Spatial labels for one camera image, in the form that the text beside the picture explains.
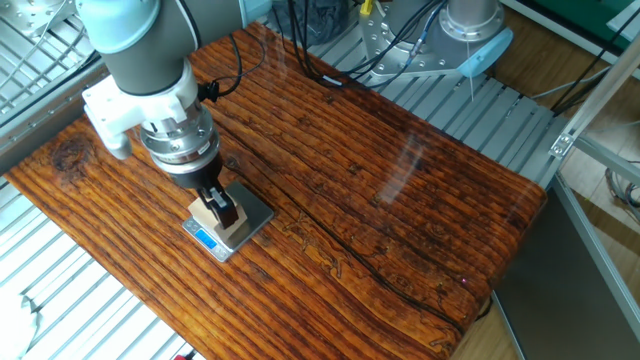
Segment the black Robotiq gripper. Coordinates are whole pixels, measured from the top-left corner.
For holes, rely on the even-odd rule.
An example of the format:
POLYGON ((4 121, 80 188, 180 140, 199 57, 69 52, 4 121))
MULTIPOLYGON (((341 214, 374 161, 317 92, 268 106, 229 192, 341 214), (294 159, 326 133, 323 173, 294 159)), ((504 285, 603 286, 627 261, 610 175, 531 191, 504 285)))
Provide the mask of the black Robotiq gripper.
POLYGON ((169 176, 177 185, 183 188, 196 189, 204 206, 213 212, 221 227, 227 229, 239 219, 239 215, 235 203, 231 197, 222 190, 223 186, 218 179, 222 168, 223 159, 222 156, 218 154, 199 170, 186 174, 170 173, 169 176), (210 190, 209 199, 207 199, 206 192, 203 189, 210 190))

